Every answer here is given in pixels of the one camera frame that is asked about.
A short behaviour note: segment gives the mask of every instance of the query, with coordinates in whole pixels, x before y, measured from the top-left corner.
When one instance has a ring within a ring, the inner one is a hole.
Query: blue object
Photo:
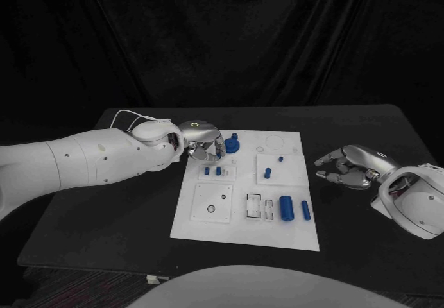
[[[241,144],[238,142],[238,134],[234,133],[231,135],[231,138],[225,139],[227,153],[232,154],[232,153],[238,152],[240,146],[241,146]]]
[[[312,216],[310,216],[310,210],[309,210],[309,204],[307,201],[303,200],[303,218],[306,220],[312,220]]]
[[[266,169],[266,178],[270,178],[270,176],[271,176],[271,169],[267,168],[267,169]]]
[[[293,202],[290,196],[280,197],[280,217],[283,220],[294,220]]]

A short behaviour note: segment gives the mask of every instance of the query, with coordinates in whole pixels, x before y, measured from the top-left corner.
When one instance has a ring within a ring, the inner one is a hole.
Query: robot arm
[[[182,132],[169,119],[149,119],[153,121],[129,132],[108,128],[54,141],[0,147],[0,220],[45,194],[111,184],[163,170],[179,162],[188,146],[194,159],[219,159],[205,151],[214,142],[217,153],[225,155],[224,139],[214,125],[194,121],[198,126],[188,130],[185,123]]]
[[[352,189],[381,183],[372,207],[418,237],[439,236],[444,231],[444,170],[430,164],[401,167],[364,146],[345,146],[315,164],[322,166],[335,160],[342,174],[318,171],[316,175]]]

